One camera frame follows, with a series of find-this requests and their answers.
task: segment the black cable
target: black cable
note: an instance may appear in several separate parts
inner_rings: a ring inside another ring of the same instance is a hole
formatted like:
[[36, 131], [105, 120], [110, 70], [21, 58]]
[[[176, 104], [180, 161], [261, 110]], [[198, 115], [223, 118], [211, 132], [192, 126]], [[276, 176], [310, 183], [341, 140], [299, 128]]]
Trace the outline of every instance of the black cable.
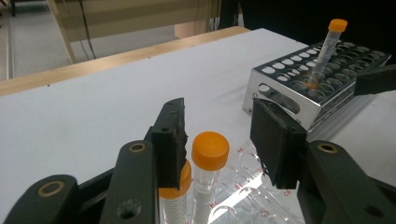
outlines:
[[78, 1], [79, 1], [79, 5], [81, 6], [82, 18], [84, 19], [85, 33], [87, 35], [88, 45], [90, 46], [93, 58], [96, 59], [95, 53], [93, 52], [93, 48], [92, 48], [90, 31], [88, 30], [87, 19], [85, 18], [84, 6], [82, 5], [82, 0], [78, 0]]
[[75, 29], [76, 33], [78, 34], [78, 40], [79, 40], [78, 42], [79, 42], [79, 44], [81, 45], [81, 48], [82, 48], [82, 50], [84, 51], [84, 54], [85, 54], [85, 58], [86, 58], [87, 61], [88, 61], [88, 60], [90, 59], [90, 57], [88, 57], [87, 50], [85, 50], [84, 45], [82, 44], [81, 33], [80, 33], [79, 30], [77, 29], [76, 22], [75, 22], [75, 20], [73, 19], [73, 16], [72, 16], [72, 14], [71, 14], [71, 12], [70, 12], [70, 9], [69, 9], [69, 7], [68, 7], [67, 4], [66, 4], [66, 1], [65, 1], [65, 0], [63, 0], [63, 1], [64, 1], [64, 7], [66, 8], [67, 14], [69, 15], [69, 18], [70, 18], [70, 20], [72, 21], [73, 28]]

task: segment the floor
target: floor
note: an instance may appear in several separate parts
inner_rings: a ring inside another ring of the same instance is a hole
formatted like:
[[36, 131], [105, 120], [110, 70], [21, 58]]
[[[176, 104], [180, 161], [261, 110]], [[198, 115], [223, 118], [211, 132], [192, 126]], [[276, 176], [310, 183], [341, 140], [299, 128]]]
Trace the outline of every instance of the floor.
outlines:
[[[0, 6], [0, 80], [22, 77], [69, 65], [61, 33], [45, 1], [17, 3], [17, 15], [11, 17]], [[160, 27], [92, 40], [97, 58], [177, 39], [174, 26]], [[78, 62], [92, 54], [87, 41], [72, 43]]]

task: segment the centrifuge tube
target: centrifuge tube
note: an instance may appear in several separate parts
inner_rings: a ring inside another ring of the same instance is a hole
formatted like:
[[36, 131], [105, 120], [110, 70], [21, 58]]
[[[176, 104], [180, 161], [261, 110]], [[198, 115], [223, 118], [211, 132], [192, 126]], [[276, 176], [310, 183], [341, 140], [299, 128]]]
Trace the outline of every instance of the centrifuge tube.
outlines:
[[206, 224], [210, 215], [210, 203], [214, 199], [219, 180], [219, 170], [228, 159], [230, 145], [219, 133], [198, 134], [192, 143], [193, 171], [193, 224]]
[[334, 19], [330, 22], [329, 33], [327, 33], [326, 39], [323, 42], [320, 54], [317, 59], [313, 71], [323, 72], [326, 64], [329, 62], [330, 57], [334, 53], [335, 46], [337, 45], [338, 39], [341, 33], [347, 28], [347, 21]]
[[187, 191], [191, 185], [191, 166], [186, 160], [180, 175], [180, 188], [159, 189], [163, 216], [167, 224], [185, 224], [187, 219]]

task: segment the orange screw cap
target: orange screw cap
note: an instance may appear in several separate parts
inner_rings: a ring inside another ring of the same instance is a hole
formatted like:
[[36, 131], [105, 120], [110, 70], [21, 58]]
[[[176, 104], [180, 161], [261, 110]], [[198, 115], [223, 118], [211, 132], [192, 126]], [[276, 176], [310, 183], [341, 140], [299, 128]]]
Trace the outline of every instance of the orange screw cap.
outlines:
[[160, 196], [165, 199], [176, 199], [185, 194], [191, 185], [191, 166], [188, 160], [181, 169], [180, 190], [177, 189], [158, 189]]
[[330, 22], [329, 30], [337, 33], [344, 32], [347, 28], [347, 21], [341, 19], [334, 19]]
[[213, 132], [198, 134], [192, 143], [192, 160], [196, 166], [207, 171], [217, 171], [224, 167], [228, 159], [230, 145], [227, 139]]

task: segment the white table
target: white table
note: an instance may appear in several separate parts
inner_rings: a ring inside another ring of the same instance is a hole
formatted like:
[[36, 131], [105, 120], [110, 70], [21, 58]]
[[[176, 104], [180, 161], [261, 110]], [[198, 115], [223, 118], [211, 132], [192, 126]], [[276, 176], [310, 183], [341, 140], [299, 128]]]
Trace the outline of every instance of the white table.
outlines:
[[[222, 133], [231, 148], [240, 146], [249, 137], [242, 103], [251, 68], [303, 47], [261, 29], [0, 97], [0, 220], [43, 177], [68, 174], [81, 183], [113, 167], [120, 147], [142, 139], [163, 104], [178, 97], [185, 98], [188, 159], [200, 132]], [[369, 98], [340, 133], [315, 135], [395, 186], [394, 95]]]

